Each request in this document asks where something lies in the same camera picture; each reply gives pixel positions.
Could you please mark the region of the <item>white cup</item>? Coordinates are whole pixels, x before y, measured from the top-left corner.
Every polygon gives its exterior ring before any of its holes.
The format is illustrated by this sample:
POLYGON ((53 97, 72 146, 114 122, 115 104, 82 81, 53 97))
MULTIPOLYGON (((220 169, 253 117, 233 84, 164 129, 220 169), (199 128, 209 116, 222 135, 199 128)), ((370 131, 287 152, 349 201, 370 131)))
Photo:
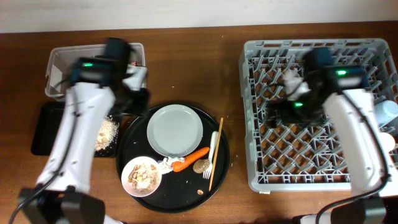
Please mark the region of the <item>white cup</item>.
POLYGON ((381 142, 383 150, 388 153, 394 150, 396 146, 396 141, 392 135, 389 133, 380 133, 379 140, 381 142))

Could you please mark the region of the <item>rice and nut scraps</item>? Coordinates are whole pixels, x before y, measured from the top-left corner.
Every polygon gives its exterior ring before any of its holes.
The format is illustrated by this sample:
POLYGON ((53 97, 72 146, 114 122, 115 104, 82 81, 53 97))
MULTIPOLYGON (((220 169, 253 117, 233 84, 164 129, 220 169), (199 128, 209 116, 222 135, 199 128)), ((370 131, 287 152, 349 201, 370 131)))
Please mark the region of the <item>rice and nut scraps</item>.
POLYGON ((107 116, 99 129, 96 138, 95 151, 101 151, 109 148, 110 144, 116 139, 118 128, 119 123, 114 121, 112 117, 107 116))

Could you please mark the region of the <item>light blue cup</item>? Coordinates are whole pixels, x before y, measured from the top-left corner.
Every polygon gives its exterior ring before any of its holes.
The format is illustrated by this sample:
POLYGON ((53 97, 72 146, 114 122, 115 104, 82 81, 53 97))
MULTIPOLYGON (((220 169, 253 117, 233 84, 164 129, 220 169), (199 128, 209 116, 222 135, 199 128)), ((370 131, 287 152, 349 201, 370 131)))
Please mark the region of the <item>light blue cup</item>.
POLYGON ((377 124, 381 128, 397 118, 398 105, 394 101, 386 100, 374 105, 374 113, 377 124))

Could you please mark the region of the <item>grey plate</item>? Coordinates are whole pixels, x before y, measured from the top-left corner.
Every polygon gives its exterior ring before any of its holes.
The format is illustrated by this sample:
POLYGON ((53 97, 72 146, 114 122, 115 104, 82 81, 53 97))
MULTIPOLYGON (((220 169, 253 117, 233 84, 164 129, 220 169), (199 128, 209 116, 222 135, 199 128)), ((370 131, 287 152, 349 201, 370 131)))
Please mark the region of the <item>grey plate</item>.
POLYGON ((203 123, 193 109, 185 105, 167 105, 158 109, 147 125, 147 139, 158 154, 184 157, 193 152, 203 137, 203 123))

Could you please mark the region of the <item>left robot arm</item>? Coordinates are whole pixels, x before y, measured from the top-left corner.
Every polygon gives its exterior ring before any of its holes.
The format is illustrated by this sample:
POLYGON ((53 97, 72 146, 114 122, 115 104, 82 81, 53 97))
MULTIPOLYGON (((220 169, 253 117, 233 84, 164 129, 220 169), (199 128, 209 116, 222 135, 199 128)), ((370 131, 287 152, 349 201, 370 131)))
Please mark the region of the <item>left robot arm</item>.
POLYGON ((131 45, 109 38, 99 56, 80 57, 66 81, 65 108, 49 159, 35 187, 19 193, 19 212, 31 223, 116 223, 102 200, 89 195, 97 135, 112 115, 146 113, 146 67, 130 72, 131 45))

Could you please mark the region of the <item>pink bowl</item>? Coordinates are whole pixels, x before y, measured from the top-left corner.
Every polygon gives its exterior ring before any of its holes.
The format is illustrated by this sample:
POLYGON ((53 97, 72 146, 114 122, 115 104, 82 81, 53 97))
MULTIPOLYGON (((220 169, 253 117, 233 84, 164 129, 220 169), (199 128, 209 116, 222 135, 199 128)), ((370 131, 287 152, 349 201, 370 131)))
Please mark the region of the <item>pink bowl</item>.
POLYGON ((121 183, 133 197, 146 197, 154 193, 162 180, 159 164, 150 157, 137 157, 123 168, 121 183))

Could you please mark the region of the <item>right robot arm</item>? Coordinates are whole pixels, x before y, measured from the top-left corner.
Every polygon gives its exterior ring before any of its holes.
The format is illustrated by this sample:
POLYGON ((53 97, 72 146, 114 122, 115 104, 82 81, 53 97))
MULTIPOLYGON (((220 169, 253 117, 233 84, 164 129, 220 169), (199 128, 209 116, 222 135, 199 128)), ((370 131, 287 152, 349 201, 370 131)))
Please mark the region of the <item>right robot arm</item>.
POLYGON ((326 113, 348 165, 352 196, 292 221, 397 223, 397 169, 380 138, 365 69, 335 65, 326 47, 308 51, 303 59, 303 78, 284 79, 287 95, 267 102, 266 124, 310 124, 326 113))

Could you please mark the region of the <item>orange carrot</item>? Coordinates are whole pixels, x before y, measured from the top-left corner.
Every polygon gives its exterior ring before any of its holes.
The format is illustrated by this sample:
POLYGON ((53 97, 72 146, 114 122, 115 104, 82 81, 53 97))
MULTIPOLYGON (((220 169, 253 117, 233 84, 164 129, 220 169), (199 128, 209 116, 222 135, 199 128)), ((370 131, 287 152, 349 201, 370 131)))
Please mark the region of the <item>orange carrot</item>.
POLYGON ((203 156, 205 156, 208 152, 210 151, 209 147, 203 147, 188 156, 184 158, 184 161, 176 161, 172 163, 172 169, 174 172, 181 172, 187 167, 189 167, 191 164, 196 162, 197 160, 201 159, 203 156))

